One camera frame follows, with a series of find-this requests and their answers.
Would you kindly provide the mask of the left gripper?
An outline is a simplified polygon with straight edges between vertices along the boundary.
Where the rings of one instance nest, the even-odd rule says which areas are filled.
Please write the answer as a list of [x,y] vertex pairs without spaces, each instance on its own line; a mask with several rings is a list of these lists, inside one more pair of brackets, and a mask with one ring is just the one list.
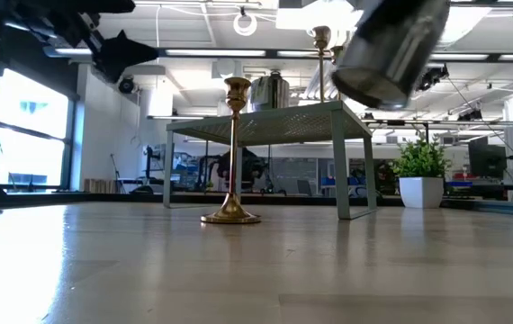
[[58,4],[74,12],[51,11],[44,16],[16,13],[5,18],[4,25],[28,32],[42,43],[61,41],[72,48],[80,44],[90,49],[101,47],[92,59],[95,69],[109,83],[117,83],[126,68],[158,58],[156,48],[129,39],[124,30],[104,41],[97,30],[100,14],[131,13],[136,7],[133,0],[58,0]]

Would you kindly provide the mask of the grey metal candle jar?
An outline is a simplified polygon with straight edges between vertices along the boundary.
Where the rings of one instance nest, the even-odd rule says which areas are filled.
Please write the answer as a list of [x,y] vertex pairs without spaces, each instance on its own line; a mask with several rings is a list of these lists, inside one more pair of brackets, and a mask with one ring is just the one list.
[[334,86],[368,108],[406,107],[449,12],[448,0],[373,0],[337,60]]
[[289,102],[290,85],[278,70],[251,83],[248,108],[250,112],[287,108]]

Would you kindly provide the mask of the black round ceiling speaker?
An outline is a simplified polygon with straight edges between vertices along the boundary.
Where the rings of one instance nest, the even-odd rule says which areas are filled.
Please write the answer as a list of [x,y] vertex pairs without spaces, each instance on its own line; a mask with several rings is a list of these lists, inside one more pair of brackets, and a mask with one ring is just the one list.
[[118,90],[125,95],[134,93],[136,89],[134,76],[124,76],[118,84]]

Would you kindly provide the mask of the large window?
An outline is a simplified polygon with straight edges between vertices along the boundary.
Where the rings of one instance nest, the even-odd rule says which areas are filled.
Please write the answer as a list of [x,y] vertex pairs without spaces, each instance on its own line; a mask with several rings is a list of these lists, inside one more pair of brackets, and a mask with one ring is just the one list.
[[67,183],[74,102],[5,69],[0,76],[0,186],[50,191]]

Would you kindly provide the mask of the black tripod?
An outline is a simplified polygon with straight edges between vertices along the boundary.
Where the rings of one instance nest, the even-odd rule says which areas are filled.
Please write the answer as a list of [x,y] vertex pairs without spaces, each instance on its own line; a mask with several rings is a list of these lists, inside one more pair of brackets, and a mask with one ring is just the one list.
[[110,154],[110,158],[111,158],[111,161],[112,161],[112,167],[113,167],[113,171],[114,171],[116,193],[117,194],[123,194],[124,193],[124,187],[123,187],[123,183],[122,183],[122,181],[120,179],[120,172],[119,172],[119,169],[118,169],[118,167],[116,165],[113,153]]

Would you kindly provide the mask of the wooden crate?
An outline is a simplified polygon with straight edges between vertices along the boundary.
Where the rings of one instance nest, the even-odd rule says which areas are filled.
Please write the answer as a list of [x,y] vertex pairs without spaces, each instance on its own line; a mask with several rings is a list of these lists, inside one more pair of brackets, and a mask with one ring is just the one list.
[[83,190],[90,194],[117,194],[117,181],[86,178],[83,182]]

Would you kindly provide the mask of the person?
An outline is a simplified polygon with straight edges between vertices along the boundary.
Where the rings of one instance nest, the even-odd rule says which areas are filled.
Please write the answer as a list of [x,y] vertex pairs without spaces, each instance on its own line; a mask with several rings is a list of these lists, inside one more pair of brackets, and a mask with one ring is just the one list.
[[393,195],[396,192],[397,180],[390,159],[374,161],[376,190],[380,194]]
[[[265,172],[266,163],[248,148],[243,148],[241,165],[241,190],[251,191],[257,179],[260,179]],[[219,178],[230,180],[230,151],[217,159],[217,174]]]

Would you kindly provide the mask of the green perforated metal shelf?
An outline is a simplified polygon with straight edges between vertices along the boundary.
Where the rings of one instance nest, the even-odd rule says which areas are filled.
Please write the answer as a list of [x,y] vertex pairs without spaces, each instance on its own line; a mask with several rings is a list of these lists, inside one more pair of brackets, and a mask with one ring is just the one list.
[[[170,206],[170,173],[172,171],[174,136],[181,134],[200,140],[230,144],[229,116],[196,121],[171,122],[166,126],[166,155],[163,204]],[[350,212],[346,141],[361,139],[364,143],[367,209]],[[377,194],[374,180],[372,133],[342,101],[316,103],[240,115],[238,146],[269,146],[304,142],[332,141],[336,171],[337,216],[351,221],[376,212]],[[238,153],[237,192],[240,194],[242,154]]]

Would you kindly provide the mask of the white ceiling light panel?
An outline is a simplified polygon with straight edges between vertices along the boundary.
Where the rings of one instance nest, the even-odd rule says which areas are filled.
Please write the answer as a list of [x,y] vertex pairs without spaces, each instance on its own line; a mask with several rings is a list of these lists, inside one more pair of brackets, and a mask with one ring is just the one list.
[[313,0],[307,4],[289,1],[279,0],[276,29],[309,31],[327,26],[332,31],[350,31],[364,13],[349,0]]

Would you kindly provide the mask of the black ceiling device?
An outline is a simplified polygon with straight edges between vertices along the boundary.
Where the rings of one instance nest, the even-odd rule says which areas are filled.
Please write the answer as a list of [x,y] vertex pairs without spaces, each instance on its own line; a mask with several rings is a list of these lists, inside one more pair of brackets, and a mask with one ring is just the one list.
[[426,92],[438,84],[442,79],[449,77],[447,65],[428,67],[425,73],[419,78],[415,86],[416,92]]

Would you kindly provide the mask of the green plant in white pot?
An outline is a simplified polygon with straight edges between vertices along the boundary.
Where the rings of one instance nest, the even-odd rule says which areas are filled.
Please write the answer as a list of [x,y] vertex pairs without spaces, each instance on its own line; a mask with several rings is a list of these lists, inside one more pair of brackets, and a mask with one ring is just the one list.
[[392,169],[399,181],[399,192],[406,208],[437,209],[445,192],[449,161],[444,148],[435,140],[421,135],[400,145],[400,156]]

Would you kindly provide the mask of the black computer monitor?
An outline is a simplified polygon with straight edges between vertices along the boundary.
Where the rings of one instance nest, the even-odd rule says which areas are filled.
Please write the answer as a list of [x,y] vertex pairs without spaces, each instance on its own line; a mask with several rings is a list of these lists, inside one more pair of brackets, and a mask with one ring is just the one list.
[[507,167],[506,149],[490,145],[487,138],[468,143],[470,171],[474,176],[503,179]]

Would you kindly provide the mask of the black aluminium table frame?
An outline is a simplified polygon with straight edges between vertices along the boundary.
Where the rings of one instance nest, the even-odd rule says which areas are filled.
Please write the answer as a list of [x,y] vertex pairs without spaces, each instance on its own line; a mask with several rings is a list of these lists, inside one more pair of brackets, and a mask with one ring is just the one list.
[[[171,203],[220,204],[222,194],[173,195]],[[0,196],[0,208],[19,208],[65,203],[162,203],[160,194],[112,194],[112,193],[15,193]],[[255,205],[335,206],[334,198],[305,196],[245,195],[242,202]],[[472,212],[492,212],[513,215],[513,202],[445,199],[440,206],[447,209]]]

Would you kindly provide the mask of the silver ribbed air duct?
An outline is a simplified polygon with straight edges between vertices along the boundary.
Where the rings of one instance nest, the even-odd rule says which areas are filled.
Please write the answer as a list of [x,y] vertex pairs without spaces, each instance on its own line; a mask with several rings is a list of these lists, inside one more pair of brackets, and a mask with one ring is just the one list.
[[309,84],[301,94],[301,99],[319,101],[320,95],[323,95],[326,101],[338,99],[339,91],[331,79],[335,70],[336,66],[329,61],[324,61],[322,66],[318,65]]

